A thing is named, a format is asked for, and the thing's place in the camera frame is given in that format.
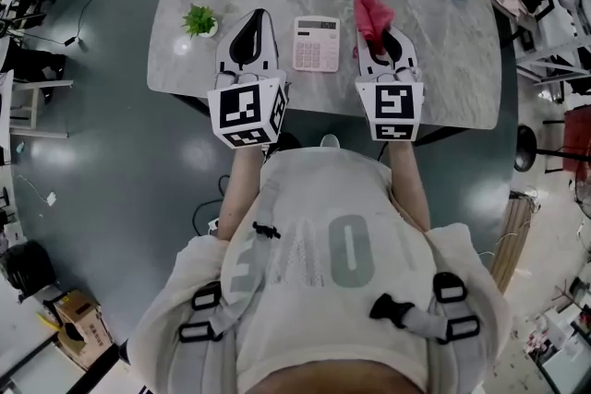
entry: calculator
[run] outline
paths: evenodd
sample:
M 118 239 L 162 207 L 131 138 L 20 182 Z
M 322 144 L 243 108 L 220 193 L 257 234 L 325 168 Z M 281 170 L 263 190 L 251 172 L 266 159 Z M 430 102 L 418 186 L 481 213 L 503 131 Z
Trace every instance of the calculator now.
M 294 22 L 294 69 L 336 72 L 339 68 L 340 33 L 338 18 L 297 17 Z

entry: person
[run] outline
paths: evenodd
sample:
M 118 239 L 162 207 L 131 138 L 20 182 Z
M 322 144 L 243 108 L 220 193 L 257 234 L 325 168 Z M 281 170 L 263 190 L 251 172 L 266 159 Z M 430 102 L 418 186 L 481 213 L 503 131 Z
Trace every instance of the person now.
M 334 136 L 322 145 L 281 150 L 264 164 L 259 147 L 235 152 L 217 237 L 197 237 L 179 253 L 127 345 L 132 368 L 155 394 L 170 392 L 171 340 L 190 313 L 182 307 L 218 279 L 227 304 L 252 294 L 235 326 L 238 393 L 428 390 L 426 340 L 370 318 L 372 304 L 387 293 L 428 310 L 437 272 L 428 239 L 465 276 L 494 286 L 492 278 L 465 225 L 431 229 L 410 142 L 388 144 L 390 168 L 341 149 Z M 257 281 L 255 230 L 265 213 L 272 238 Z M 510 326 L 507 308 L 495 304 L 493 355 Z

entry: small green plant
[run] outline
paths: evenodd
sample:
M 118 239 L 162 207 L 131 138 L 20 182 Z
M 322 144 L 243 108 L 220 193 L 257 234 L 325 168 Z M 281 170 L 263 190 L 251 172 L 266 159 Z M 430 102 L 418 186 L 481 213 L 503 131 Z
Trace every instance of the small green plant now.
M 187 27 L 187 33 L 191 35 L 199 35 L 200 33 L 209 33 L 213 28 L 215 22 L 213 21 L 213 10 L 206 6 L 194 6 L 191 4 L 191 9 L 188 11 L 183 19 Z

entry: backpack strap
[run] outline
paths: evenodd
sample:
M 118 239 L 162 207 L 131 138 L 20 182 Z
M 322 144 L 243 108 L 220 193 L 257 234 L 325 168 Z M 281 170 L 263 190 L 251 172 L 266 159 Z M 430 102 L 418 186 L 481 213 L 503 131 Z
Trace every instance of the backpack strap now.
M 383 294 L 373 305 L 372 318 L 389 318 L 398 328 L 423 337 L 428 343 L 428 394 L 472 392 L 495 361 L 498 343 L 495 313 L 488 296 L 472 281 L 462 281 L 410 215 L 391 202 L 403 219 L 426 238 L 438 273 L 428 311 L 411 303 L 398 303 Z
M 219 281 L 199 289 L 191 301 L 194 312 L 178 329 L 167 394 L 235 394 L 235 333 L 216 334 L 210 318 L 221 310 Z
M 256 275 L 253 289 L 228 304 L 219 281 L 199 289 L 191 301 L 194 312 L 178 329 L 175 358 L 169 373 L 168 394 L 235 394 L 235 325 L 260 289 L 271 254 L 272 238 L 281 235 L 273 226 L 273 207 L 279 193 L 275 172 L 259 192 L 253 223 Z

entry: pink cloth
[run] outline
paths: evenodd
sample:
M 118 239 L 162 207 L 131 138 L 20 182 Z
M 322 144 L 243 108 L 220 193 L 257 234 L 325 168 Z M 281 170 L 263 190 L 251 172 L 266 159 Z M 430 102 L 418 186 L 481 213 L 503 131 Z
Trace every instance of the pink cloth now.
M 353 9 L 357 29 L 370 44 L 372 53 L 385 54 L 381 33 L 390 29 L 394 11 L 381 0 L 353 0 Z

